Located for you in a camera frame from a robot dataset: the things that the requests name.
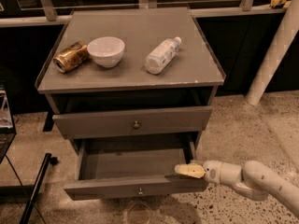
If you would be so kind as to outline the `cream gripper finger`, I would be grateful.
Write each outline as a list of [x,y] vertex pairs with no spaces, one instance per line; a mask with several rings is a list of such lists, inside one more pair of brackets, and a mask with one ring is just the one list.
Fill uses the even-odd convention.
[[206,173],[203,166],[196,163],[178,164],[175,166],[175,172],[194,178],[202,178]]

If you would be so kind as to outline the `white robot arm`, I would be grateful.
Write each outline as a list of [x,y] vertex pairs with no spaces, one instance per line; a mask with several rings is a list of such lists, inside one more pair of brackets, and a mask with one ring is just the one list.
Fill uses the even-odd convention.
[[299,217],[299,188],[259,161],[247,161],[243,165],[223,161],[204,161],[202,164],[192,161],[176,165],[175,172],[229,187],[253,201],[264,201],[271,195]]

